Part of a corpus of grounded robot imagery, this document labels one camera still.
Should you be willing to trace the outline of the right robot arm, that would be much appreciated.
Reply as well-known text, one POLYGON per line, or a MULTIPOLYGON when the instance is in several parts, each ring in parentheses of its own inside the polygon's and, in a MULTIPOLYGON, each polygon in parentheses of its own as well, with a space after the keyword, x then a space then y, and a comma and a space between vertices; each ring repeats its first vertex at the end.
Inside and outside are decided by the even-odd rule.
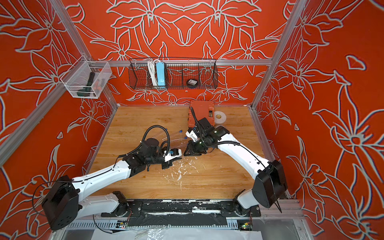
POLYGON ((190 107, 190 112, 195 126, 186 132, 190 140, 184 156, 201 156, 207 154, 210 148, 218 149, 240 164, 254 180, 251 189, 243 190, 234 197, 231 211, 242 217, 252 207, 261 205, 269 209, 275 205, 281 212, 279 198, 288 188, 283 165, 277 160, 269 161, 257 155, 225 127, 214 127, 206 118, 198 120, 193 107, 190 107))

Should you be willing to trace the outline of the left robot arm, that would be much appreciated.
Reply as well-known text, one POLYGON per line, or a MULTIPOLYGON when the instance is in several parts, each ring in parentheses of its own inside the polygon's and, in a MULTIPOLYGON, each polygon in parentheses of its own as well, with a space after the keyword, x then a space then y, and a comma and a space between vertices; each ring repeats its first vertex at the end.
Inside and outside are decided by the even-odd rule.
POLYGON ((93 193, 122 180, 131 178, 151 165, 169 168, 182 158, 182 150, 171 148, 170 134, 162 126, 149 127, 132 151, 119 155, 115 163, 91 174, 69 178, 67 175, 51 181, 52 185, 41 202, 42 216, 46 217, 50 230, 57 231, 74 220, 98 213, 124 215, 129 205, 117 192, 106 196, 93 193))

